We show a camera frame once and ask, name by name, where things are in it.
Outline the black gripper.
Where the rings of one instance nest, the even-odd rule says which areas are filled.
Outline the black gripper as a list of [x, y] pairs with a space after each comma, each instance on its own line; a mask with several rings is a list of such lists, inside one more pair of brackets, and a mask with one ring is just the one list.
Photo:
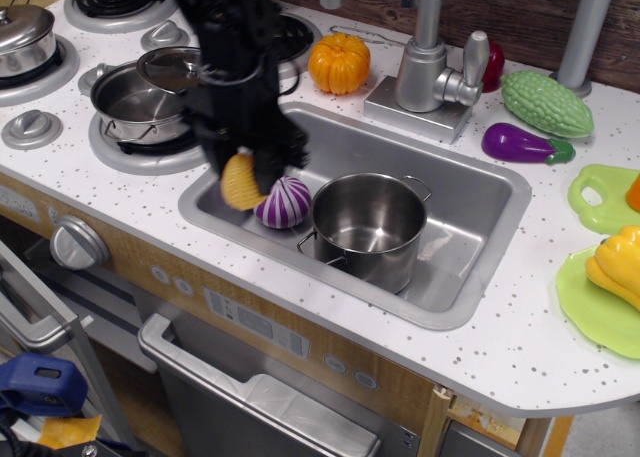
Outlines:
[[264, 75], [235, 82], [203, 80], [182, 91], [184, 122], [218, 176], [241, 147], [254, 151], [262, 195], [270, 193], [288, 166], [308, 164], [307, 133], [281, 111], [278, 99], [279, 82]]

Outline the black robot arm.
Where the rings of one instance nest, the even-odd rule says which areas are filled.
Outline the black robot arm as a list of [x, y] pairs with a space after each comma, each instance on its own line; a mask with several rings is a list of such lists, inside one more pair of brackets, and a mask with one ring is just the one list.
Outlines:
[[183, 117], [216, 172], [240, 148], [268, 194], [308, 162], [306, 133], [280, 110], [281, 29], [272, 0], [175, 0], [200, 46], [199, 84], [179, 91]]

